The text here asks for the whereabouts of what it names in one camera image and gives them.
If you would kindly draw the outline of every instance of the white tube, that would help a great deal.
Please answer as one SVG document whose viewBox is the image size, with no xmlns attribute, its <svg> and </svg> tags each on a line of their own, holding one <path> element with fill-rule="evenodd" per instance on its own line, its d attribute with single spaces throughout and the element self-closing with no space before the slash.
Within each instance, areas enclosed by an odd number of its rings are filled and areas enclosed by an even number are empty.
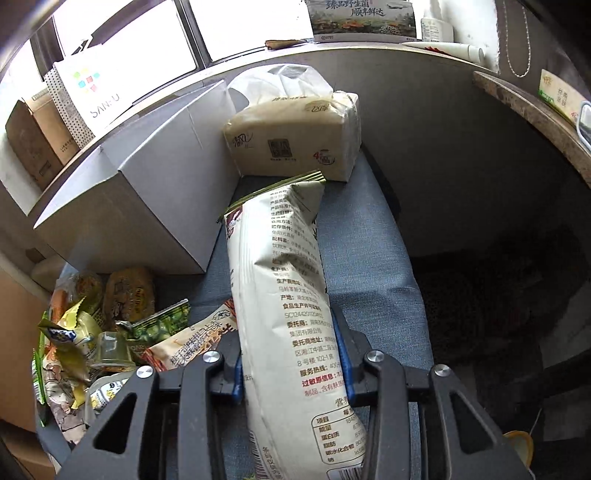
<svg viewBox="0 0 591 480">
<path fill-rule="evenodd" d="M 400 45 L 422 48 L 423 50 L 443 53 L 457 59 L 471 61 L 477 65 L 484 65 L 484 52 L 480 47 L 475 47 L 474 45 L 440 41 L 407 41 L 401 43 Z"/>
</svg>

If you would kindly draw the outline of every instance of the snack bag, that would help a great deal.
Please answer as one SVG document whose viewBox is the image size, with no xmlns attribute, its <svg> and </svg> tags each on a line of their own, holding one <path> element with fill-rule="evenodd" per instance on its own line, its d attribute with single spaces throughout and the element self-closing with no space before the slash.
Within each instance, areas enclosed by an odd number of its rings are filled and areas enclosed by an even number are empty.
<svg viewBox="0 0 591 480">
<path fill-rule="evenodd" d="M 111 400 L 115 398 L 117 392 L 123 388 L 127 379 L 117 380 L 103 385 L 98 390 L 90 394 L 90 404 L 96 412 L 101 412 Z"/>
<path fill-rule="evenodd" d="M 80 309 L 92 315 L 101 330 L 106 327 L 103 315 L 103 282 L 92 272 L 78 272 L 66 281 L 68 305 L 73 306 L 84 300 Z"/>
<path fill-rule="evenodd" d="M 145 267 L 126 268 L 109 277 L 103 301 L 105 329 L 115 322 L 135 323 L 154 314 L 154 285 Z"/>
<path fill-rule="evenodd" d="M 117 320 L 115 323 L 127 338 L 129 350 L 140 356 L 148 347 L 183 330 L 187 326 L 189 310 L 189 301 L 184 299 L 140 322 Z"/>
<path fill-rule="evenodd" d="M 38 327 L 56 346 L 57 356 L 70 375 L 89 382 L 93 372 L 89 372 L 87 365 L 94 359 L 96 338 L 101 330 L 96 320 L 81 310 L 84 301 L 69 308 L 57 323 L 44 316 Z"/>
<path fill-rule="evenodd" d="M 257 479 L 357 478 L 365 429 L 349 406 L 316 241 L 320 172 L 225 215 Z"/>
<path fill-rule="evenodd" d="M 146 349 L 141 358 L 159 372 L 184 367 L 196 356 L 215 350 L 222 335 L 237 328 L 234 302 L 229 299 L 201 322 Z"/>
<path fill-rule="evenodd" d="M 43 395 L 64 438 L 77 445 L 86 432 L 83 409 L 84 385 L 70 377 L 58 357 L 57 348 L 46 340 L 40 365 Z"/>
</svg>

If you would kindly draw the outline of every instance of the plastic cup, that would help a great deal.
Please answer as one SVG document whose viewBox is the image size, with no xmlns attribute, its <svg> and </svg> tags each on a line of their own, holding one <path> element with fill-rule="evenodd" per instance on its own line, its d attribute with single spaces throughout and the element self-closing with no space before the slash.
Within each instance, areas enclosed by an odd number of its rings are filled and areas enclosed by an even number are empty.
<svg viewBox="0 0 591 480">
<path fill-rule="evenodd" d="M 92 368 L 124 371 L 135 368 L 125 337 L 119 332 L 101 332 L 96 340 Z"/>
</svg>

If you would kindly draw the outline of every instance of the brown cardboard box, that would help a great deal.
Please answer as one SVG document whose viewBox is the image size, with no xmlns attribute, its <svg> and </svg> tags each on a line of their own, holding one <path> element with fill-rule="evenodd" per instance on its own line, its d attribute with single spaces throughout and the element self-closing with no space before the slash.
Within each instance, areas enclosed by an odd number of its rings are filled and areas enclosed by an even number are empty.
<svg viewBox="0 0 591 480">
<path fill-rule="evenodd" d="M 49 90 L 40 91 L 26 100 L 26 103 L 57 158 L 62 165 L 66 165 L 80 151 L 80 148 L 57 111 Z"/>
<path fill-rule="evenodd" d="M 26 432 L 9 423 L 0 424 L 0 436 L 21 467 L 34 480 L 53 480 L 56 470 L 33 432 Z"/>
<path fill-rule="evenodd" d="M 26 103 L 18 100 L 6 134 L 22 165 L 44 190 L 79 148 L 47 89 Z"/>
<path fill-rule="evenodd" d="M 37 324 L 47 302 L 38 299 L 0 269 L 0 328 L 10 335 L 0 341 L 3 385 L 0 418 L 22 429 L 35 431 L 35 399 L 31 380 L 31 357 L 39 343 Z"/>
</svg>

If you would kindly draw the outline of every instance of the blue fabric seat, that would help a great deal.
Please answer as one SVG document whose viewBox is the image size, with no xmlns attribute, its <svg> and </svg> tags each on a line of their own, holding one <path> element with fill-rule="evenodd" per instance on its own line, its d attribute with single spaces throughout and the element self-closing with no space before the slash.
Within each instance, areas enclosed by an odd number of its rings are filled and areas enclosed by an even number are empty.
<svg viewBox="0 0 591 480">
<path fill-rule="evenodd" d="M 279 179 L 244 177 L 236 198 Z M 327 182 L 318 215 L 318 243 L 330 300 L 352 329 L 400 363 L 428 369 L 433 363 L 427 319 L 406 248 L 374 174 L 360 153 L 348 183 Z M 218 237 L 207 273 L 169 277 L 157 285 L 163 307 L 186 296 L 198 322 L 231 296 L 226 239 Z M 244 409 L 219 412 L 228 479 L 253 473 Z M 411 409 L 413 477 L 419 472 L 418 417 Z"/>
</svg>

